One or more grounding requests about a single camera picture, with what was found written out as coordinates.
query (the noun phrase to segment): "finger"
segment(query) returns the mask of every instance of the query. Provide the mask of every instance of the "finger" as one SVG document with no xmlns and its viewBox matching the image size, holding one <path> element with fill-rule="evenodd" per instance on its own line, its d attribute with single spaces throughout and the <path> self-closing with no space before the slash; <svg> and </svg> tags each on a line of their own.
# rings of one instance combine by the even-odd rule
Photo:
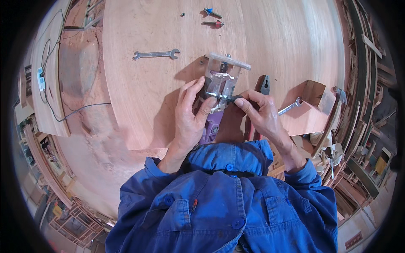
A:
<svg viewBox="0 0 405 253">
<path fill-rule="evenodd" d="M 200 79 L 191 87 L 189 87 L 184 95 L 184 99 L 182 101 L 183 105 L 186 108 L 192 108 L 194 100 L 196 99 L 197 93 L 202 89 L 204 86 L 205 77 L 202 76 Z"/>
<path fill-rule="evenodd" d="M 261 116 L 255 108 L 253 108 L 252 104 L 249 103 L 244 98 L 237 98 L 235 100 L 235 105 L 237 105 L 242 111 L 246 113 L 247 116 L 252 120 L 252 122 L 258 122 L 261 119 Z"/>
<path fill-rule="evenodd" d="M 210 97 L 207 98 L 204 103 L 201 105 L 200 109 L 196 114 L 196 120 L 205 122 L 207 120 L 208 114 L 211 112 L 211 109 L 217 103 L 217 99 Z"/>
<path fill-rule="evenodd" d="M 242 92 L 241 96 L 244 99 L 250 99 L 256 102 L 260 107 L 266 105 L 269 102 L 266 95 L 263 95 L 260 92 L 254 91 L 252 89 L 248 89 L 247 91 Z"/>
<path fill-rule="evenodd" d="M 198 79 L 192 80 L 191 82 L 186 83 L 180 88 L 179 99 L 177 101 L 178 104 L 182 103 L 187 89 L 196 84 L 197 81 Z"/>
</svg>

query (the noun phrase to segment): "blue work jacket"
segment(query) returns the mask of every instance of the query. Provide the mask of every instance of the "blue work jacket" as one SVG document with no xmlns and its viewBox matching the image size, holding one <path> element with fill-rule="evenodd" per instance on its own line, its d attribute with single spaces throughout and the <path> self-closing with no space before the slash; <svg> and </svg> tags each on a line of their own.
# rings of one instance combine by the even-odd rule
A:
<svg viewBox="0 0 405 253">
<path fill-rule="evenodd" d="M 311 161 L 285 182 L 262 176 L 273 162 L 262 140 L 200 146 L 176 174 L 159 162 L 122 185 L 108 253 L 337 252 L 335 194 Z"/>
</svg>

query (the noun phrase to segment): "combination wrench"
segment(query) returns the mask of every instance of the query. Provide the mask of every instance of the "combination wrench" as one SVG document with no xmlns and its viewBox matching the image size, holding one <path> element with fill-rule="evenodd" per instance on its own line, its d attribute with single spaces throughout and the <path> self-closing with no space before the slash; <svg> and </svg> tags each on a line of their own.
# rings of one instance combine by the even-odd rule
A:
<svg viewBox="0 0 405 253">
<path fill-rule="evenodd" d="M 297 100 L 292 103 L 291 105 L 287 106 L 283 110 L 279 111 L 279 116 L 283 115 L 284 113 L 288 112 L 293 107 L 300 107 L 303 104 L 301 97 L 297 97 Z"/>
<path fill-rule="evenodd" d="M 167 52 L 152 52 L 152 53 L 140 53 L 136 51 L 132 59 L 138 60 L 139 58 L 146 58 L 146 57 L 165 57 L 169 56 L 172 59 L 177 59 L 178 57 L 175 56 L 175 53 L 180 53 L 180 50 L 177 48 L 173 49 L 172 51 Z"/>
</svg>

